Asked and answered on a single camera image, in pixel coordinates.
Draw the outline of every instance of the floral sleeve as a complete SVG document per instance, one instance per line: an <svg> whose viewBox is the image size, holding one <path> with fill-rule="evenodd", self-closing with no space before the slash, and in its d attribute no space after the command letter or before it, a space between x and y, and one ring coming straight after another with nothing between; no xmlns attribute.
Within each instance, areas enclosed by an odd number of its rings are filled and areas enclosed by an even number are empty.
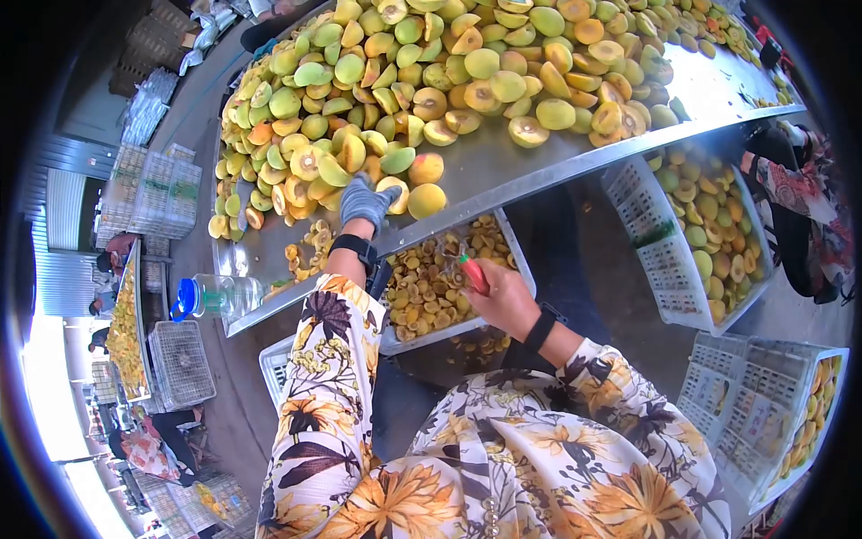
<svg viewBox="0 0 862 539"><path fill-rule="evenodd" d="M584 412L625 436L665 476L698 521L708 513L704 528L715 526L727 536L727 515L715 514L714 509L720 505L714 502L724 500L724 488L706 442L618 350L584 340L557 377Z"/></svg>
<svg viewBox="0 0 862 539"><path fill-rule="evenodd" d="M328 520L372 460L372 389L385 309L351 280L323 275L308 296L287 365L258 538Z"/></svg>

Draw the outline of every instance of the red handle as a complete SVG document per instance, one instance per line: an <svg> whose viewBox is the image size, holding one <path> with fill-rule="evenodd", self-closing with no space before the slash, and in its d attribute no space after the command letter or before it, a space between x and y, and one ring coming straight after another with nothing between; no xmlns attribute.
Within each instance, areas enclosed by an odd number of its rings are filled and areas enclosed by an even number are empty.
<svg viewBox="0 0 862 539"><path fill-rule="evenodd" d="M459 262L461 263L461 269L470 278L470 286L478 293L488 297L488 294L490 294L490 285L488 285L488 279L485 278L479 264L473 261L473 259L468 258L467 255L462 256Z"/></svg>

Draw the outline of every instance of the wristwatch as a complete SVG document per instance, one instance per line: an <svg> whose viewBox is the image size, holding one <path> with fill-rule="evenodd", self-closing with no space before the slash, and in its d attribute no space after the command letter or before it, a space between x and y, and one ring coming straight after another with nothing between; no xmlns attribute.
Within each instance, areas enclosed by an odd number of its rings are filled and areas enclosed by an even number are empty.
<svg viewBox="0 0 862 539"><path fill-rule="evenodd" d="M547 336L551 334L551 329L556 322L566 325L569 319L559 314L559 311L554 309L550 304L542 302L540 305L541 314L539 320L536 320L535 325L524 339L524 347L530 352L539 353L542 345L545 344Z"/></svg>
<svg viewBox="0 0 862 539"><path fill-rule="evenodd" d="M357 235L342 234L335 238L329 253L335 249L349 249L357 254L359 262L365 267L365 293L374 299L380 299L392 276L392 266L386 259L378 259L377 249L372 243Z"/></svg>

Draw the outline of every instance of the bottle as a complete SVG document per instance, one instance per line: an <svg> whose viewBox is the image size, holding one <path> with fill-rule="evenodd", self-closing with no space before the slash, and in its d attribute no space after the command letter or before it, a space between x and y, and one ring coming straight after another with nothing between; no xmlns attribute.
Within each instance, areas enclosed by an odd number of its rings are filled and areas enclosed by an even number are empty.
<svg viewBox="0 0 862 539"><path fill-rule="evenodd" d="M179 280L171 319L182 322L189 314L195 318L235 319L260 307L263 300L264 286L254 277L198 273L191 279Z"/></svg>
<svg viewBox="0 0 862 539"><path fill-rule="evenodd" d="M479 264L473 261L473 259L466 254L461 255L461 258L458 259L458 263L461 265L461 270L466 273L468 278L470 278L470 286L472 286L478 293L487 297L490 293L490 286L488 285L488 279L484 277L484 273L482 272L482 268L479 267Z"/></svg>

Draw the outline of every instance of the corrugated metal wall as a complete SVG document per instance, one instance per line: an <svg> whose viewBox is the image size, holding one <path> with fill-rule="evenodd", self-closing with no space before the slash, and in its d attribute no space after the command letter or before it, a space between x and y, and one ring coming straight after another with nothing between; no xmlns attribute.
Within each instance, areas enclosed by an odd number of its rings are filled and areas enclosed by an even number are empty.
<svg viewBox="0 0 862 539"><path fill-rule="evenodd" d="M87 317L93 300L93 258L48 252L45 204L49 168L108 179L116 148L75 141L63 136L47 139L30 171L24 192L25 218L33 222L36 258L36 308L55 317Z"/></svg>
<svg viewBox="0 0 862 539"><path fill-rule="evenodd" d="M48 247L78 250L78 229L81 224L81 203L84 201L83 174L48 169L46 221Z"/></svg>

